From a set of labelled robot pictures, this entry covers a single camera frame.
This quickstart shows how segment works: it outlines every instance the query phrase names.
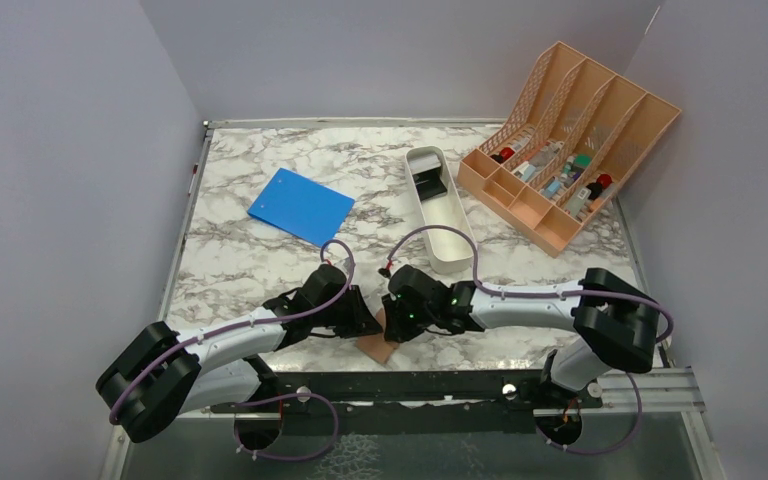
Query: table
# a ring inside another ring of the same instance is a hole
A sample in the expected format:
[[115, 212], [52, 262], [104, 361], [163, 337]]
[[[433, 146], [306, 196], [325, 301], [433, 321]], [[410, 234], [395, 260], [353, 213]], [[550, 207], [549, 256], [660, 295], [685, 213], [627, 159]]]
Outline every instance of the table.
[[[456, 172], [458, 161], [495, 130], [417, 126], [216, 130], [167, 322], [173, 328], [188, 328], [244, 315], [264, 299], [300, 285], [317, 267], [316, 247], [246, 214], [280, 167], [357, 200], [337, 238], [352, 247], [358, 262], [355, 283], [370, 310], [376, 311], [385, 291], [376, 270], [392, 245], [420, 222], [407, 196], [402, 156], [410, 148], [435, 145]], [[479, 242], [484, 280], [540, 285], [580, 278], [588, 267], [604, 267], [636, 284], [612, 209], [603, 209], [553, 259], [468, 193], [459, 193]], [[335, 248], [331, 255], [340, 258], [342, 252]], [[419, 239], [409, 243], [398, 259], [431, 272]], [[470, 273], [435, 276], [452, 282]], [[276, 371], [540, 368], [549, 351], [574, 338], [569, 332], [517, 327], [455, 337], [424, 334], [402, 345], [386, 365], [366, 357], [351, 340], [310, 338], [263, 357]], [[631, 415], [593, 416], [576, 445], [613, 444], [632, 421]], [[232, 423], [198, 413], [179, 418], [152, 441], [129, 446], [121, 478], [700, 478], [679, 413], [647, 413], [640, 437], [602, 457], [564, 454], [545, 446], [537, 435], [343, 435], [328, 455], [300, 464], [253, 462], [236, 454]], [[275, 449], [299, 455], [324, 441], [282, 437]]]
[[[497, 127], [248, 128], [214, 132], [167, 322], [192, 328], [246, 314], [263, 300], [300, 286], [319, 264], [318, 249], [248, 216], [246, 210], [278, 168], [296, 171], [356, 200], [337, 238], [352, 248], [361, 287], [373, 313], [385, 280], [377, 269], [390, 248], [420, 225], [407, 195], [402, 158], [411, 148], [441, 148], [456, 174], [458, 162]], [[617, 217], [606, 208], [558, 258], [551, 258], [504, 220], [459, 189], [479, 243], [480, 278], [498, 284], [542, 285], [581, 278], [588, 267], [611, 270], [631, 284], [634, 272]], [[331, 258], [343, 258], [339, 247]], [[425, 268], [444, 283], [465, 271], [437, 275], [423, 242], [403, 247], [399, 262]], [[423, 334], [403, 344], [386, 365], [353, 340], [309, 338], [263, 355], [276, 371], [454, 370], [540, 368], [546, 355], [574, 333], [508, 327], [454, 337]]]

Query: teal item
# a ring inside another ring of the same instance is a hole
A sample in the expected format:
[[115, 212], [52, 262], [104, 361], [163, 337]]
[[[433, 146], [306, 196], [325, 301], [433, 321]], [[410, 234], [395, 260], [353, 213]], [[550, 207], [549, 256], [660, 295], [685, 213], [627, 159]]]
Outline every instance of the teal item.
[[590, 161], [593, 160], [590, 158], [590, 155], [576, 155], [575, 160], [572, 161], [572, 164], [581, 167], [581, 168], [587, 168], [588, 165], [590, 165]]

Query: black metal bar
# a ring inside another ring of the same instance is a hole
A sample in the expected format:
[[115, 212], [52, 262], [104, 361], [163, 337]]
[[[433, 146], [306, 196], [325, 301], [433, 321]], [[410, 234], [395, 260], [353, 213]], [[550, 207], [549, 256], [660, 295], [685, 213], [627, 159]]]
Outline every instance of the black metal bar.
[[[305, 387], [333, 402], [342, 434], [534, 433], [534, 409], [566, 406], [540, 394], [540, 373], [540, 370], [281, 372], [274, 381], [280, 393]], [[516, 388], [515, 394], [502, 393], [502, 387], [508, 384]], [[582, 408], [602, 406], [601, 400], [586, 391], [580, 392], [579, 398]], [[403, 403], [441, 400], [464, 402], [418, 406]], [[214, 413], [253, 411], [234, 405], [217, 405], [211, 410]], [[333, 428], [331, 411], [317, 400], [286, 400], [282, 411], [284, 435], [327, 435]]]

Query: red cap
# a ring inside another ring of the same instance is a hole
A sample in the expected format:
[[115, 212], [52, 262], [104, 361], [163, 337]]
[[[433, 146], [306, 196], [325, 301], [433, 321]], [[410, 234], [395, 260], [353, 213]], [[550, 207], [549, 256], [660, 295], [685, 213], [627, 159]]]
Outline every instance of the red cap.
[[596, 181], [599, 182], [600, 185], [602, 185], [602, 188], [608, 188], [612, 183], [614, 183], [614, 179], [611, 178], [611, 176], [608, 175], [607, 173], [603, 173], [602, 175], [599, 175]]

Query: screw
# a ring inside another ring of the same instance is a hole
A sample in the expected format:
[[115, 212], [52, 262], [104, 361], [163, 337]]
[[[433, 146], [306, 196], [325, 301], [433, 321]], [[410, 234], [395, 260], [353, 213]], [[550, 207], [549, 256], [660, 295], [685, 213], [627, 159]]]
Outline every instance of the screw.
[[303, 397], [299, 397], [300, 402], [305, 403], [308, 400], [310, 400], [310, 397], [307, 396], [310, 393], [310, 389], [305, 387], [304, 385], [296, 389], [296, 393], [298, 393], [299, 395], [305, 395]]
[[602, 385], [599, 385], [596, 382], [591, 382], [587, 384], [587, 393], [590, 394], [593, 398], [600, 398], [602, 397]]
[[506, 383], [502, 387], [502, 395], [504, 395], [508, 400], [513, 400], [516, 398], [516, 387], [510, 383]]

